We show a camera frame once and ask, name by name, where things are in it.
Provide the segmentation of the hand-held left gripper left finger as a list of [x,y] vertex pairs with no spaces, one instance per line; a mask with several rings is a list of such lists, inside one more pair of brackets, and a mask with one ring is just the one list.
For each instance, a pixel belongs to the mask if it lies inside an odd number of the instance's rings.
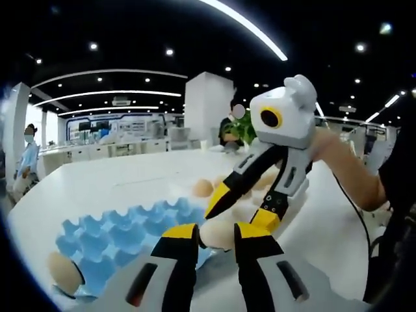
[[196,282],[199,229],[165,231],[150,255],[116,273],[103,295],[104,311],[189,311]]

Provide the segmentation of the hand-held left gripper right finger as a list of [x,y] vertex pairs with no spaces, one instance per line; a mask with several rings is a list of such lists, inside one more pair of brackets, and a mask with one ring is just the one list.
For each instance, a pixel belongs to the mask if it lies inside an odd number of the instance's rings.
[[234,224],[239,283],[248,311],[321,311],[322,272],[291,257],[265,229]]

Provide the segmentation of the person's right hand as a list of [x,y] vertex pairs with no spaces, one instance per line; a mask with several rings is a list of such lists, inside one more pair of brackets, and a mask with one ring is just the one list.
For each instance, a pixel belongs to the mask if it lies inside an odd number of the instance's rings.
[[311,143],[311,160],[313,162],[321,160],[328,149],[339,141],[337,133],[329,129],[317,127]]

